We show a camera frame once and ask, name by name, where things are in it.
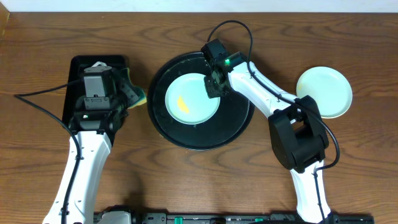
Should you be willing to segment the green yellow sponge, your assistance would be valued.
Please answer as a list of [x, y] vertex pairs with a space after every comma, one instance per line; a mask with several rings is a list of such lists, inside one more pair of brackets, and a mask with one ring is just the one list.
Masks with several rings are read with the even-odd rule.
[[127, 96], [127, 108], [144, 105], [147, 103], [147, 98], [144, 90], [132, 84], [129, 69], [124, 68], [120, 71], [121, 76], [121, 91]]

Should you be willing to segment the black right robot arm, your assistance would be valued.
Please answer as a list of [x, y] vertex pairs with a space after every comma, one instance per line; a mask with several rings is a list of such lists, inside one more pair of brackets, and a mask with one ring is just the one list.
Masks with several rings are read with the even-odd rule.
[[266, 116], [272, 150], [292, 175], [298, 215], [307, 223], [325, 223], [331, 213], [323, 185], [325, 150], [335, 137], [315, 100], [279, 88], [241, 52], [202, 53], [211, 70], [205, 78], [208, 96], [240, 93]]

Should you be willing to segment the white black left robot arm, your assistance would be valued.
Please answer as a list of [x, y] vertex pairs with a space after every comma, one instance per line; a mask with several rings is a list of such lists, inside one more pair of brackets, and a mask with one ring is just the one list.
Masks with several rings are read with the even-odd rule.
[[93, 223], [101, 173], [128, 109], [145, 101], [131, 83], [129, 69], [97, 66], [84, 69], [83, 83], [66, 117], [72, 132], [62, 181], [44, 223]]

